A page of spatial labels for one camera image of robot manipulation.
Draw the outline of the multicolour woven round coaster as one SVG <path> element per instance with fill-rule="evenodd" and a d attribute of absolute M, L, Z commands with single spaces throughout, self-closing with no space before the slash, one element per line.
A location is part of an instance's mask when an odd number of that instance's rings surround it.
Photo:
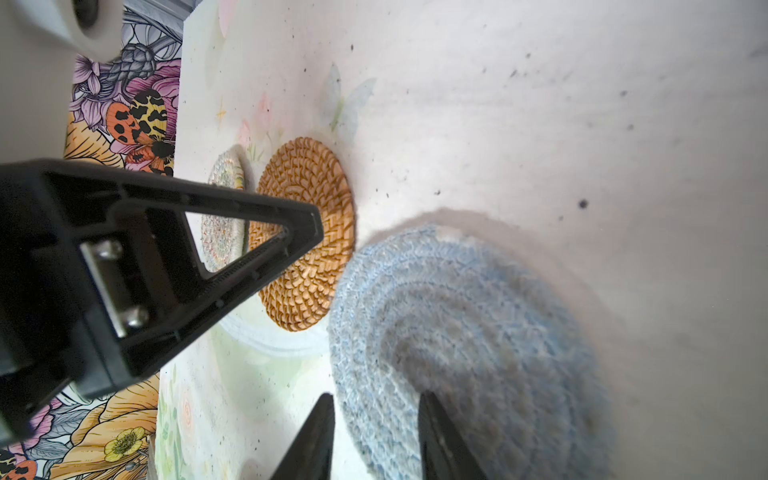
<path fill-rule="evenodd" d="M 230 190 L 245 189 L 245 174 L 238 151 L 231 148 L 214 162 L 208 183 Z M 245 243 L 245 221 L 216 215 L 201 220 L 202 258 L 209 272 L 218 272 L 238 260 Z"/>

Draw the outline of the rattan wicker round coaster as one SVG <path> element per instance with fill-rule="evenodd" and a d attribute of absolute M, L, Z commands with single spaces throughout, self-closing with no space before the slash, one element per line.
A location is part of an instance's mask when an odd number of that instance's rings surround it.
<path fill-rule="evenodd" d="M 260 195 L 316 208 L 289 226 L 291 244 L 315 243 L 260 292 L 268 317 L 288 332 L 305 331 L 329 312 L 356 243 L 354 198 L 340 160 L 318 140 L 299 137 L 283 144 L 264 168 Z"/>

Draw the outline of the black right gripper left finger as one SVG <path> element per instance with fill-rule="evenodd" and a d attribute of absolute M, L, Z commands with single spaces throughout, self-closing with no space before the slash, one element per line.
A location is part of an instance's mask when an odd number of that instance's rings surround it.
<path fill-rule="evenodd" d="M 323 393 L 315 403 L 271 480 L 329 480 L 335 433 L 334 398 Z"/>

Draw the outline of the grey-blue woven round coaster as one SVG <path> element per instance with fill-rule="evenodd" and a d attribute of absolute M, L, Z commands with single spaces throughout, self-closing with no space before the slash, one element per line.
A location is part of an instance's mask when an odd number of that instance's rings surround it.
<path fill-rule="evenodd" d="M 593 350 L 510 253 L 424 225 L 358 251 L 329 313 L 336 399 L 376 479 L 421 474 L 434 393 L 490 479 L 606 479 L 613 428 Z"/>

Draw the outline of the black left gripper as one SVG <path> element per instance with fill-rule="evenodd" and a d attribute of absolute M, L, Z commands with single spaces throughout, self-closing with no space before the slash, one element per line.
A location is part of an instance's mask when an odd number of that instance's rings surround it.
<path fill-rule="evenodd" d="M 69 384 L 86 398 L 158 371 L 313 248 L 289 226 L 315 207 L 85 162 L 1 168 L 1 442 Z M 275 233 L 218 272 L 201 220 L 256 221 Z"/>

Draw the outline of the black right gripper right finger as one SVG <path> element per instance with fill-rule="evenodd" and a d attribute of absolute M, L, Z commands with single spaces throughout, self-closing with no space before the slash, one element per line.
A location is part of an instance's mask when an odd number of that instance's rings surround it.
<path fill-rule="evenodd" d="M 423 479 L 487 479 L 447 411 L 431 391 L 420 396 L 418 432 Z"/>

